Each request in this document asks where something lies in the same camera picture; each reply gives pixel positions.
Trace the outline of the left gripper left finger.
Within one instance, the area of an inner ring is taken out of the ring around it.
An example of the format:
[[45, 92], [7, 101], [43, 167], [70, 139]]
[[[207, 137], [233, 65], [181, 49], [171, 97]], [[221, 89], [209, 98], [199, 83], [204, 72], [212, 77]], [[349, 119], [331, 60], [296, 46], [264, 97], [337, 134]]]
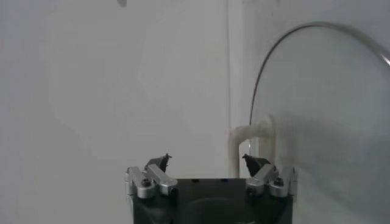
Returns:
[[137, 166], [128, 167], [124, 174], [127, 198], [137, 197], [148, 200], [160, 194], [165, 197], [177, 195], [178, 180], [166, 174], [169, 154], [150, 159], [141, 170]]

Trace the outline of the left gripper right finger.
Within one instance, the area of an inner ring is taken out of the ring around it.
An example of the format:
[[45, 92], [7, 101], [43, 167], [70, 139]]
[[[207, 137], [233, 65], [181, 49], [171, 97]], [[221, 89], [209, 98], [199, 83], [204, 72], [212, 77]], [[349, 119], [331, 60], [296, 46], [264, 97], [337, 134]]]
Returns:
[[254, 195], [262, 195], [265, 190], [272, 197], [285, 198], [297, 195], [297, 171], [286, 166], [281, 171], [265, 158], [245, 154], [243, 156], [250, 177], [246, 180], [246, 189]]

